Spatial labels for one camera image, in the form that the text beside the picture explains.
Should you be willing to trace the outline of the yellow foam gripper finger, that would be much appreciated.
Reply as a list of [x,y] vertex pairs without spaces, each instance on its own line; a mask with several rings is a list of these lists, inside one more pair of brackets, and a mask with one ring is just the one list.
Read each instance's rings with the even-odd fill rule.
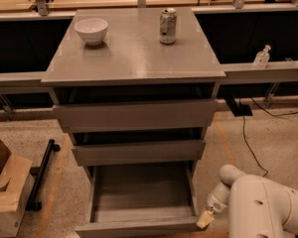
[[215,220],[214,214],[209,210],[204,210],[198,219],[197,226],[201,229],[206,228]]

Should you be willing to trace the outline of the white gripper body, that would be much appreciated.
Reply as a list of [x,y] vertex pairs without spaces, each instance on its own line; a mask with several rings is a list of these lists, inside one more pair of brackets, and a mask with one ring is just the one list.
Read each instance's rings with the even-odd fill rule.
[[228,205],[230,187],[219,182],[207,197],[206,209],[212,213],[222,213]]

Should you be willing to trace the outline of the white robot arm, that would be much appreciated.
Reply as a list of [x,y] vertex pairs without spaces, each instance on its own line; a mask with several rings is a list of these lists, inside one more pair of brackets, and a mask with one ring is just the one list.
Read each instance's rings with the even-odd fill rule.
[[221,167],[220,182],[208,195],[197,221],[201,229],[228,208],[229,238],[298,236],[298,190],[237,167]]

